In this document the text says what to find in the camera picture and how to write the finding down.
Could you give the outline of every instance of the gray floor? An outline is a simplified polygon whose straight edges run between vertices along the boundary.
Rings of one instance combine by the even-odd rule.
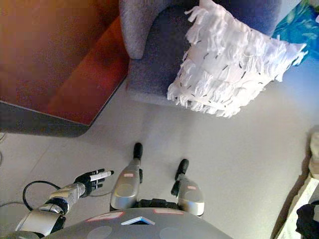
[[[269,238],[302,174],[307,134],[319,124],[318,74],[318,62],[308,59],[231,119],[134,102],[123,84],[79,138],[7,135],[0,144],[0,203],[21,202],[22,189],[32,180],[63,186],[103,167],[115,171],[96,192],[106,193],[140,141],[145,149],[141,198],[173,201],[174,173],[186,157],[189,177],[205,194],[207,221],[234,239]],[[27,196],[36,206],[51,190],[34,185]],[[107,212],[108,203],[109,195],[81,199],[67,225]],[[26,211],[19,204],[1,207],[0,235]]]

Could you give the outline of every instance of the robot finger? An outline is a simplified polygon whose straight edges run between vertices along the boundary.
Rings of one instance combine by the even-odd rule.
[[[101,168],[101,169],[98,169],[98,170],[94,170],[92,172],[88,172],[89,175],[96,175],[96,174],[99,174],[99,173],[102,173],[104,172],[105,169],[104,168]]]
[[[92,186],[92,191],[96,190],[97,188],[102,188],[103,187],[103,184],[98,184],[98,185],[95,185],[95,186]]]
[[[114,174],[114,171],[113,171],[113,170],[107,171],[107,172],[104,172],[104,173],[98,173],[98,174],[95,174],[95,175],[90,175],[91,182],[92,182],[92,181],[95,181],[95,180],[102,179],[102,178],[109,177],[109,176],[111,176],[112,174]]]
[[[95,185],[97,185],[98,183],[102,183],[102,182],[104,182],[104,181],[105,181],[105,178],[102,178],[102,179],[99,179],[99,180],[95,180],[95,181],[91,182],[91,185],[92,185],[92,186],[95,186]]]

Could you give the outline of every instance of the robot leg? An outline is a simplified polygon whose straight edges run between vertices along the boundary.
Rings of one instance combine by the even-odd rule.
[[[110,211],[131,208],[138,201],[143,171],[140,169],[143,146],[136,143],[130,164],[121,172],[111,195]]]
[[[204,197],[200,187],[185,176],[188,164],[187,159],[183,159],[179,164],[171,194],[178,197],[181,210],[201,216],[204,213]]]

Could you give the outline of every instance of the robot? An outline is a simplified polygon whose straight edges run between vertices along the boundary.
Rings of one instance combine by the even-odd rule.
[[[133,160],[121,172],[112,190],[110,212],[63,228],[65,215],[79,198],[102,187],[114,172],[99,169],[77,177],[30,211],[16,231],[2,239],[231,239],[202,219],[204,198],[199,186],[186,177],[189,161],[181,161],[171,193],[178,203],[163,199],[138,200],[143,181],[143,146],[136,143]]]

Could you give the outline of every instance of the white pillow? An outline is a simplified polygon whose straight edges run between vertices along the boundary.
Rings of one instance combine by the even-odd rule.
[[[211,0],[200,0],[186,34],[190,48],[167,99],[193,111],[231,117],[272,80],[301,62],[306,44],[266,36]]]

